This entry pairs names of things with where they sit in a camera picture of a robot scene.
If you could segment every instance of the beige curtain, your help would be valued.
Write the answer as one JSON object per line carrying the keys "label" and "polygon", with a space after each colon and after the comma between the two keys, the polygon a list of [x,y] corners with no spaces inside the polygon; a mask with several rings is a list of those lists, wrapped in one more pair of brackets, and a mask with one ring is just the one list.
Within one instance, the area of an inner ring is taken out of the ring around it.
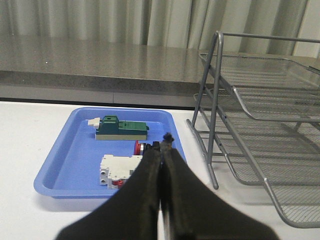
{"label": "beige curtain", "polygon": [[[0,0],[0,34],[208,49],[216,30],[320,38],[319,0]],[[225,51],[318,57],[320,44],[225,38]]]}

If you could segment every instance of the metal frame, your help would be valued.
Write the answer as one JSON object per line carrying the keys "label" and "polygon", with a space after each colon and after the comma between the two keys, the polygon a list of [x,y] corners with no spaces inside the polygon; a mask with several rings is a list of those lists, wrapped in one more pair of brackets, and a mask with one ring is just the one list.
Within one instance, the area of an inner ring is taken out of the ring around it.
{"label": "metal frame", "polygon": [[[246,37],[246,38],[259,38],[259,39],[274,39],[274,40],[285,40],[285,41],[295,41],[295,42],[307,42],[307,43],[320,43],[320,40],[314,40],[314,39],[306,39],[306,38],[294,38],[294,37],[282,37],[282,36],[265,36],[265,35],[255,35],[255,34],[238,34],[238,33],[228,33],[228,32],[221,32],[217,31],[213,37],[212,37],[212,42],[211,42],[211,48],[208,52],[208,56],[204,65],[204,71],[202,75],[202,79],[200,82],[200,89],[198,93],[198,97],[196,100],[195,108],[194,108],[194,113],[193,113],[193,118],[192,121],[187,119],[187,123],[189,127],[191,128],[192,132],[196,136],[203,156],[205,158],[208,171],[210,173],[212,185],[214,189],[218,189],[218,181],[215,176],[213,167],[212,167],[212,157],[213,157],[213,146],[214,146],[214,141],[216,141],[218,144],[220,143],[219,138],[217,137],[216,134],[216,120],[217,120],[217,113],[219,114],[220,118],[224,122],[225,126],[231,133],[233,139],[236,141],[237,145],[239,148],[242,150],[242,152],[245,154],[246,159],[250,163],[253,171],[255,172],[256,176],[258,177],[260,184],[263,185],[267,193],[269,194],[278,214],[282,218],[284,222],[287,224],[297,227],[297,228],[319,228],[320,227],[320,222],[315,222],[315,223],[296,223],[294,221],[291,221],[288,219],[284,212],[282,211],[281,205],[279,201],[277,200],[277,197],[275,193],[273,192],[272,186],[269,183],[268,178],[266,177],[265,173],[262,171],[261,167],[255,160],[255,157],[252,155],[250,149],[246,146],[244,141],[242,140],[242,137],[239,135],[237,132],[236,128],[232,124],[231,121],[229,121],[228,117],[224,114],[224,111],[222,107],[218,104],[218,93],[219,93],[219,87],[225,87],[224,85],[224,79],[221,82],[221,66],[222,66],[222,58],[223,58],[223,46],[224,46],[224,36],[232,36],[232,37]],[[215,62],[215,67],[211,66],[211,61],[213,58],[213,53],[215,48],[217,47],[216,51],[216,62]],[[213,86],[213,93],[206,87],[206,81],[208,77],[208,73],[210,73],[213,78],[214,78],[214,86]],[[210,116],[210,121],[208,120],[207,116],[205,115],[204,109],[201,107],[201,100],[203,95],[206,94],[210,98],[212,98],[211,102],[211,116]],[[200,112],[205,120],[205,123],[207,124],[209,128],[209,140],[208,140],[208,146],[206,148],[199,132],[195,128],[196,120],[197,120],[197,115],[198,112]],[[292,122],[298,122],[295,119],[288,119],[288,121]],[[318,123],[311,123],[312,125],[319,126]],[[223,149],[223,154],[231,167],[231,163],[228,160],[227,153]]]}
{"label": "metal frame", "polygon": [[[202,53],[200,54],[200,58],[202,63],[205,65],[207,62],[207,56],[208,54]],[[300,63],[297,63],[293,60],[289,60],[289,59],[285,59],[285,58],[274,58],[274,57],[257,57],[257,56],[234,56],[234,55],[223,55],[223,59],[243,59],[243,60],[263,60],[263,61],[275,61],[278,60],[279,63],[281,64],[281,62],[285,61],[285,63],[291,63],[294,64],[294,67],[299,67],[301,68],[300,70],[306,70],[309,72],[312,72],[312,74],[314,76],[319,76],[319,72],[314,71],[312,68],[303,66]],[[214,76],[216,74],[216,71],[213,67],[209,68],[208,71],[209,74],[211,74],[212,76]],[[261,86],[259,85],[249,85],[249,86],[242,86],[241,84],[238,83],[230,83],[229,81],[233,81],[233,79],[229,79],[226,78],[225,76],[223,76],[223,74],[220,76],[219,79],[219,86],[223,89],[225,89],[231,96],[233,96],[233,98],[237,99],[237,101],[240,103],[243,111],[245,112],[245,114],[253,119],[253,120],[262,120],[262,121],[278,121],[278,122],[303,122],[303,123],[320,123],[320,118],[319,119],[315,119],[315,118],[311,118],[309,115],[305,115],[302,114],[301,112],[299,112],[297,109],[292,109],[292,114],[295,115],[299,115],[299,117],[292,117],[292,116],[287,116],[287,115],[283,115],[283,114],[279,114],[278,116],[273,116],[272,114],[264,114],[262,116],[256,116],[257,112],[255,112],[254,110],[251,112],[247,106],[246,106],[246,101],[244,101],[244,99],[242,98],[241,94],[239,91],[241,91],[244,88],[250,88],[250,89],[254,89],[254,90],[262,90],[262,89],[269,89],[267,86],[264,86],[263,84]],[[300,95],[305,95],[305,94],[309,94],[312,95],[313,92],[311,91],[306,91],[306,89],[300,87],[297,88],[294,84],[295,82],[293,82],[292,87],[290,87],[288,89],[287,86],[277,86],[277,87],[271,87],[270,90],[272,91],[282,91],[282,92],[288,92],[288,90],[290,90],[291,92],[295,92],[295,93],[299,93]]]}

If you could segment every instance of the table surface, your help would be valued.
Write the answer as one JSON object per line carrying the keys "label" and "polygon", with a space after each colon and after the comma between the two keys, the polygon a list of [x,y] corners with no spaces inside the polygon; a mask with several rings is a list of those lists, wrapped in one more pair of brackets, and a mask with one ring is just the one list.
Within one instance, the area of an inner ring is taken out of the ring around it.
{"label": "table surface", "polygon": [[[82,106],[0,102],[0,239],[51,240],[64,226],[84,217],[105,199],[54,199],[37,193],[33,181],[70,113]],[[262,186],[235,180],[223,157],[213,166],[219,189],[213,190],[205,161],[186,119],[192,111],[172,114],[187,164],[215,194],[234,208],[272,227],[282,240],[313,240],[320,228],[285,224]],[[197,128],[205,130],[200,117]],[[159,222],[159,239],[164,239]]]}

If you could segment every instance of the white circuit breaker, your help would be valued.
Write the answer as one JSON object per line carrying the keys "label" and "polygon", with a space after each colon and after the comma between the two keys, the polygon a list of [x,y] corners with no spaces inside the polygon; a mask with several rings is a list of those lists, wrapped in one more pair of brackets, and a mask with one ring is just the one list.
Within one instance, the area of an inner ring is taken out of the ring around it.
{"label": "white circuit breaker", "polygon": [[108,189],[120,188],[134,172],[141,159],[142,155],[104,155],[100,163],[100,185],[107,185]]}

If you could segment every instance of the blue tray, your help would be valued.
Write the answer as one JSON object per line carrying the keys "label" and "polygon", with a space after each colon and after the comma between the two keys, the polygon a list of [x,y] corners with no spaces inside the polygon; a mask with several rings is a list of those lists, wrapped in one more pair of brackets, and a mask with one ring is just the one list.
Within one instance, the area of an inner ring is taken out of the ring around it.
{"label": "blue tray", "polygon": [[146,122],[149,131],[146,141],[161,142],[170,132],[172,146],[186,159],[174,120],[169,112],[153,109],[82,107],[74,110],[57,137],[51,151],[37,174],[34,189],[54,198],[109,198],[117,190],[100,185],[100,162],[104,154],[130,157],[135,141],[95,140],[95,129],[88,120],[105,115],[117,115],[119,120]]}

